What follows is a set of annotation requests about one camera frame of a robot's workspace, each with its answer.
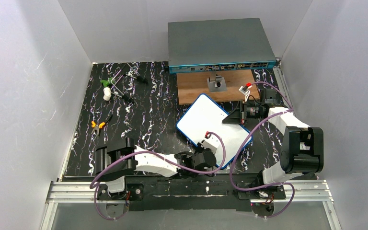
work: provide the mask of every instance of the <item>green object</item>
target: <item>green object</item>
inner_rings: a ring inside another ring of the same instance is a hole
[[[109,85],[112,85],[111,81],[112,81],[112,78],[108,78],[108,80],[101,80],[101,84],[104,87],[108,87]]]

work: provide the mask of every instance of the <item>white wall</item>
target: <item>white wall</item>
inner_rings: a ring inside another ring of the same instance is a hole
[[[261,19],[281,57],[312,0],[58,0],[92,62],[167,61],[167,23]]]
[[[39,228],[91,66],[57,0],[0,1],[0,230]]]
[[[314,0],[283,57],[299,118],[324,130],[343,229],[368,229],[368,1]]]

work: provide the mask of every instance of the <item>white board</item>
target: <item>white board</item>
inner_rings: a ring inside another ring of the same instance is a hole
[[[226,158],[222,168],[226,168],[236,155],[239,146],[249,135],[243,126],[238,124],[223,124],[222,120],[228,114],[206,94],[200,94],[187,112],[177,122],[177,129],[184,134],[194,145],[201,142],[207,131],[218,134],[225,145]],[[223,157],[220,146],[215,153],[217,165]]]

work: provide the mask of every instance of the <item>black marble table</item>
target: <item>black marble table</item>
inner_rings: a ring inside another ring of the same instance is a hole
[[[130,63],[136,65],[141,76],[149,83],[138,82],[124,77],[117,86],[135,100],[127,104],[119,98],[107,102],[103,99],[100,80],[113,77],[124,63],[95,64],[92,68],[80,118],[75,130],[69,161],[64,178],[78,179],[93,176],[96,147],[133,138],[144,149],[158,153],[178,153],[192,150],[193,145],[175,127],[189,105],[178,104],[175,74],[164,71],[167,62]],[[251,70],[255,81],[265,81],[277,86],[272,69]],[[258,85],[259,91],[265,86]],[[218,103],[226,111],[231,111],[237,102]],[[98,137],[92,135],[91,121],[102,122],[110,114],[113,118],[101,129]],[[246,128],[251,130],[259,120],[249,119]],[[236,159],[236,173],[257,173],[278,161],[282,134],[266,122],[253,136],[253,142]],[[221,171],[228,173],[229,167]]]

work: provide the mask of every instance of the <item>blue edge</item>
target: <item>blue edge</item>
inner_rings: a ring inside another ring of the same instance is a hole
[[[191,104],[191,106],[187,109],[187,111],[184,113],[184,115],[180,118],[180,120],[178,120],[178,122],[177,122],[177,124],[175,125],[175,127],[188,139],[188,140],[190,140],[195,146],[196,146],[196,143],[195,142],[193,142],[193,140],[191,140],[189,137],[187,137],[186,135],[185,135],[185,133],[183,132],[183,131],[181,131],[179,128],[178,128],[178,123],[181,121],[181,119],[185,116],[185,114],[190,110],[190,108],[194,105],[194,103],[198,100],[198,98],[201,96],[201,95],[205,95],[205,96],[207,96],[211,101],[213,101],[219,108],[221,108],[222,109],[222,111],[223,112],[225,112],[227,115],[229,115],[229,113],[228,112],[226,112],[219,104],[217,104],[212,98],[210,98],[208,95],[206,95],[205,93],[202,93],[202,94],[200,94],[197,98],[196,98],[196,100]],[[250,131],[249,130],[247,130],[244,126],[242,126],[242,125],[240,125],[244,130],[246,130],[246,132],[248,132],[248,133],[250,133]],[[251,141],[253,141],[253,136],[251,136],[251,139],[250,139],[250,141],[249,142],[247,142],[246,144],[245,144],[245,146],[243,147],[243,149],[242,150],[244,150],[245,148],[246,148],[246,146],[248,146],[249,145],[249,143],[251,142]],[[221,169],[225,169],[230,163],[232,163],[232,161],[233,161],[233,159],[235,158],[235,156],[233,156],[232,157],[232,159],[230,160],[230,161],[228,161],[228,163],[227,164],[225,164],[224,166],[222,166],[222,168]]]

